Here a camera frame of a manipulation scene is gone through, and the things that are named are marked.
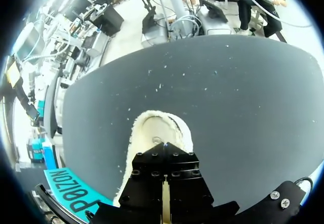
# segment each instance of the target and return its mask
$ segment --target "white sneaker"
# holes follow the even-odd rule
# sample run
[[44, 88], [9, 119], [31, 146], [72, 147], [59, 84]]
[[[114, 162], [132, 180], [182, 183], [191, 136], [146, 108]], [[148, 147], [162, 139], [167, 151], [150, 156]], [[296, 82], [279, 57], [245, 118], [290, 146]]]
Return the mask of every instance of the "white sneaker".
[[249, 29], [247, 29], [247, 30], [240, 29], [239, 32], [237, 32], [236, 34], [249, 36], [249, 35], [252, 35], [252, 32]]

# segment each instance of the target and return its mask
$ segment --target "floor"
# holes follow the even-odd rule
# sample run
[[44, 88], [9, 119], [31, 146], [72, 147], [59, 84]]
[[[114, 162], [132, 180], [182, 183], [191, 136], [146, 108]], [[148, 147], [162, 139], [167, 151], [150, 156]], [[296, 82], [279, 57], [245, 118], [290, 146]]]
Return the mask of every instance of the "floor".
[[[171, 11], [173, 9], [170, 0], [162, 0], [166, 8], [167, 16], [172, 16], [175, 13]], [[151, 0], [153, 6], [156, 6], [156, 13], [163, 13], [159, 0]], [[238, 18], [237, 3], [229, 2], [226, 6], [225, 3], [215, 3], [219, 6], [226, 15], [229, 25], [232, 28], [232, 34], [235, 34], [234, 28], [239, 28], [240, 21]], [[121, 26], [120, 31], [111, 40], [106, 50], [106, 53], [102, 59], [101, 65], [105, 65], [121, 56], [129, 53], [141, 50], [142, 37], [142, 20], [147, 14], [147, 10], [141, 0], [126, 0], [121, 4], [114, 7], [116, 11], [124, 18], [124, 23]], [[278, 40], [276, 35], [273, 35], [271, 39]]]

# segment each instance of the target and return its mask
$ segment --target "dark gray surface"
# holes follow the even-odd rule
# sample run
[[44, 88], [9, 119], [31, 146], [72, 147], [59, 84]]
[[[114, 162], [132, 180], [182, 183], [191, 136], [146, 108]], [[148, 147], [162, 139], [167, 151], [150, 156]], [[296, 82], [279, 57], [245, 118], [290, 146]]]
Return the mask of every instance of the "dark gray surface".
[[237, 35], [179, 40], [119, 58], [69, 87], [66, 164], [112, 199], [135, 118], [173, 113], [191, 130], [215, 204], [236, 200], [244, 210], [318, 167], [323, 105], [320, 68], [298, 48]]
[[44, 105], [44, 128], [46, 133], [50, 138], [53, 138], [55, 132], [57, 131], [58, 125], [56, 121], [56, 114], [55, 114], [55, 92], [57, 86], [57, 79], [62, 76], [62, 69], [59, 69], [51, 84], [47, 87], [46, 94], [45, 94], [45, 105]]

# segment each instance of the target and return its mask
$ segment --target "white fabric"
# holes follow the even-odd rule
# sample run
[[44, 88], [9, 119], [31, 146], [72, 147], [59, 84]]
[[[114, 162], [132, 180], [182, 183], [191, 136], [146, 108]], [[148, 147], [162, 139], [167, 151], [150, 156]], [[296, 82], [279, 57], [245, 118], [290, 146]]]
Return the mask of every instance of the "white fabric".
[[149, 110], [135, 120], [128, 146], [123, 183], [113, 200], [119, 207], [119, 198], [133, 170], [132, 161], [138, 152], [145, 152], [160, 142], [170, 142], [185, 152], [193, 151], [191, 132], [186, 123], [176, 115]]

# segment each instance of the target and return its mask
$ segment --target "monitor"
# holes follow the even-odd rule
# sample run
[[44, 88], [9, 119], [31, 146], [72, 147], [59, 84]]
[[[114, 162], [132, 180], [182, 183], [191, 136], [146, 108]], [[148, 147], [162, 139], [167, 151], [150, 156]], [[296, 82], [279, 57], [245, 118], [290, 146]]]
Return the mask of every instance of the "monitor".
[[208, 15], [210, 18], [221, 19], [222, 21], [224, 21], [224, 23], [228, 22], [225, 14], [223, 13], [223, 10], [220, 9], [218, 6], [208, 2], [206, 0], [202, 0], [202, 4], [208, 8], [208, 10], [209, 10]]

